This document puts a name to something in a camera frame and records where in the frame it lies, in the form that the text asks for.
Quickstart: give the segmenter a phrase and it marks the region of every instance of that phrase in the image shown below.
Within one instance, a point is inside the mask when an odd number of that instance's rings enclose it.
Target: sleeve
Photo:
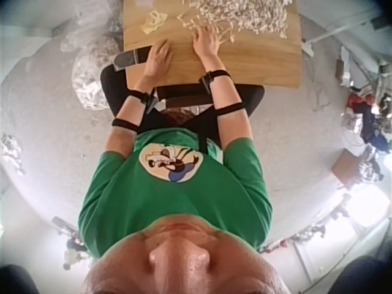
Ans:
[[[262,221],[263,231],[267,235],[271,227],[272,205],[266,191],[262,166],[253,141],[249,138],[239,138],[232,141],[224,151],[223,163],[242,184],[253,201]]]
[[[92,217],[96,210],[100,196],[124,161],[124,156],[113,151],[107,151],[100,157],[97,170],[92,177],[78,220],[80,235],[87,248],[90,247],[89,245],[92,242],[94,242],[88,237],[87,231],[94,230]]]

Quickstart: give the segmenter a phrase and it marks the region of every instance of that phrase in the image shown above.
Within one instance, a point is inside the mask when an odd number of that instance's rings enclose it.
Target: nose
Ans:
[[[187,239],[172,237],[149,254],[158,293],[208,293],[209,252]]]

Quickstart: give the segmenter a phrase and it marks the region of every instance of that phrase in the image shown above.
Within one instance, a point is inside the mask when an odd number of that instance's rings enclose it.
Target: wrist strap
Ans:
[[[113,122],[111,123],[111,125],[113,127],[123,127],[125,129],[132,130],[132,131],[134,131],[136,133],[137,133],[137,131],[139,129],[139,127],[136,126],[135,124],[132,124],[131,122],[125,121],[125,120],[120,119],[120,118],[115,118],[113,120]]]
[[[228,76],[229,78],[232,78],[230,74],[226,70],[215,70],[213,72],[207,72],[204,77],[201,77],[199,79],[199,83],[204,86],[204,88],[207,90],[208,95],[211,95],[211,88],[209,87],[209,84],[216,78],[216,77],[221,77],[223,75]]]
[[[136,97],[140,99],[140,102],[146,105],[146,113],[149,114],[151,110],[155,107],[155,105],[158,103],[158,97],[148,94],[148,93],[142,93],[137,90],[129,90],[129,95],[132,97]]]
[[[215,110],[216,116],[226,115],[227,113],[231,113],[240,109],[244,109],[244,104],[242,102],[238,102],[236,104],[231,104],[224,108],[220,108]]]

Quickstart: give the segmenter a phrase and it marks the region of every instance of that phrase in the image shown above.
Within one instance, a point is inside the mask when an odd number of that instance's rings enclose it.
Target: concrete floor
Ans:
[[[324,32],[307,19],[301,26],[307,39]],[[58,216],[76,225],[113,117],[109,110],[82,108],[71,85],[76,53],[61,52],[61,39],[22,59],[6,77],[1,119],[2,131],[23,148],[26,175],[5,166],[22,196],[44,219]],[[334,78],[339,47],[332,37],[316,43],[315,58],[303,59],[300,88],[266,87],[251,117],[274,206],[268,241],[289,237],[329,213],[340,186],[332,165],[343,148],[355,154],[363,149],[361,139],[341,127],[347,89]],[[318,104],[329,104],[324,108],[317,107],[317,82]]]

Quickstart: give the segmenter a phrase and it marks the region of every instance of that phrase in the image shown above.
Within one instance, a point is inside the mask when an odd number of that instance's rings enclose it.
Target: floor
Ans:
[[[301,26],[307,39],[323,33],[307,19]],[[1,119],[2,131],[23,148],[26,174],[20,177],[6,166],[21,194],[44,219],[58,216],[76,225],[113,117],[109,110],[82,108],[71,85],[76,53],[60,51],[62,37],[22,59],[5,78]],[[341,127],[347,89],[334,78],[339,44],[328,38],[314,50],[315,58],[303,59],[300,88],[266,87],[251,117],[274,206],[268,241],[328,214],[340,186],[332,165],[343,148],[355,154],[363,149],[361,139]]]

